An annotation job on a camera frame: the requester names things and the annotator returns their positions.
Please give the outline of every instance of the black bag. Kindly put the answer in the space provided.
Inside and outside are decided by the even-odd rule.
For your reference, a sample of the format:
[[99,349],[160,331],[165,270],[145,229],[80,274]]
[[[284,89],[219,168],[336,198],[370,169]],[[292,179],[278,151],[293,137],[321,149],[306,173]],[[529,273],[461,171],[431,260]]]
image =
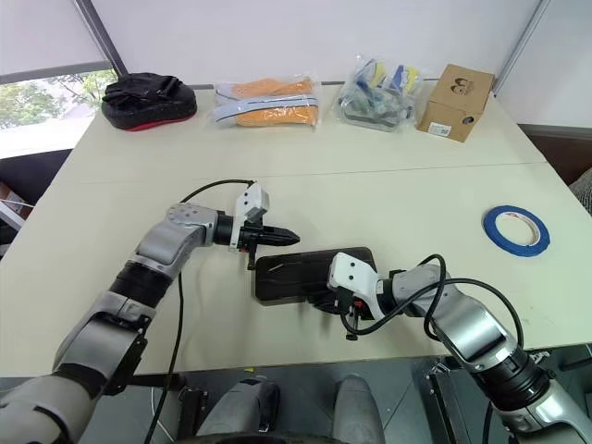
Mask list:
[[137,131],[185,120],[197,112],[197,102],[176,77],[142,72],[107,86],[101,109],[114,127]]

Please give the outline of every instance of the white wall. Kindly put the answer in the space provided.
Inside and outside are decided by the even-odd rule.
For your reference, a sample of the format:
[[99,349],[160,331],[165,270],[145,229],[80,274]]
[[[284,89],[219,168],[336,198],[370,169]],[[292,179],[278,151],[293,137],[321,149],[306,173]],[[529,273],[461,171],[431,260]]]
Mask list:
[[102,60],[71,0],[0,0],[0,75]]
[[592,128],[592,1],[551,1],[498,98],[518,123]]
[[130,71],[189,84],[313,71],[344,80],[357,54],[439,75],[499,73],[537,0],[93,0]]

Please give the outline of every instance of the white table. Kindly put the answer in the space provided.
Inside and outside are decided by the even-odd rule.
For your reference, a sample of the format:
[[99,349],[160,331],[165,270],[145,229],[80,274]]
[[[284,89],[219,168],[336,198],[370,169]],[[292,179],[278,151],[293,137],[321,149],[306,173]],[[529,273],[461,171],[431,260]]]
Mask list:
[[[335,94],[324,88],[324,98]],[[302,241],[260,254],[367,246],[379,271],[442,253],[455,277],[505,293],[528,348],[592,341],[586,313],[592,219],[542,155],[491,98],[466,143],[408,128],[360,129],[330,114],[305,128],[215,129],[203,111],[187,122],[127,133],[98,117],[0,262],[0,375],[51,368],[56,347],[106,289],[144,233],[193,189],[222,178],[259,180],[271,197],[268,225]],[[208,191],[200,204],[231,212],[240,186]],[[481,228],[498,204],[523,206],[549,228],[534,258],[500,250]],[[261,306],[243,255],[216,246],[184,269],[185,329],[179,371],[444,353],[420,319],[396,318],[357,342],[337,318],[307,304]],[[504,307],[463,288],[512,328]],[[171,286],[148,330],[139,373],[167,368],[177,324]]]

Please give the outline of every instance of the gray floor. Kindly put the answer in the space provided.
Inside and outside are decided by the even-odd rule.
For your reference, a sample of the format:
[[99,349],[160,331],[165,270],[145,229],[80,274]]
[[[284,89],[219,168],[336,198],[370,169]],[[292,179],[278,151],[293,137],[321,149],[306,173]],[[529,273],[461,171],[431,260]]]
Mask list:
[[[545,362],[545,366],[557,374],[558,380],[584,409],[585,393],[592,391],[592,365],[563,373],[559,372],[558,363],[585,356],[583,347],[572,347],[554,351]],[[429,444],[441,442],[441,437],[433,437],[430,432],[417,374],[418,368],[426,368],[431,363],[432,360],[385,360],[271,367],[255,369],[255,373],[267,376],[281,388],[278,430],[327,435],[331,427],[336,384],[346,375],[354,373],[364,377],[373,390],[387,443]],[[208,390],[211,407],[234,384],[252,375],[242,370],[225,370],[195,372],[189,375],[189,379],[192,385]],[[479,443],[487,401],[465,372],[453,372],[452,381],[467,433],[471,442]],[[17,380],[0,379],[0,390],[7,390],[16,383]],[[129,387],[114,398],[101,399],[81,442],[142,443],[152,418],[150,397],[149,388]],[[155,403],[158,397],[159,391],[156,390]],[[169,395],[162,416],[163,424],[173,436],[179,416],[176,397],[176,393]],[[494,418],[491,433],[492,444],[508,442],[508,435],[497,418]],[[157,429],[153,443],[167,442],[165,435]]]

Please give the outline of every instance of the red trim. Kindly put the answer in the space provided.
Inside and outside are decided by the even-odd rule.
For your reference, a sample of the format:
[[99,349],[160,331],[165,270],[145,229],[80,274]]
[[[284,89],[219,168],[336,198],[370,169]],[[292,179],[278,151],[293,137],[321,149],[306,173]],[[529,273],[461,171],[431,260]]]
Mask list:
[[149,123],[142,123],[137,127],[126,128],[126,131],[142,131],[148,130],[153,127],[158,127],[159,125],[166,125],[167,123],[175,123],[175,122],[182,122],[183,120],[187,120],[188,118],[192,118],[194,114],[191,114],[189,117],[184,118],[175,118],[172,120],[158,120],[157,122],[149,122]]

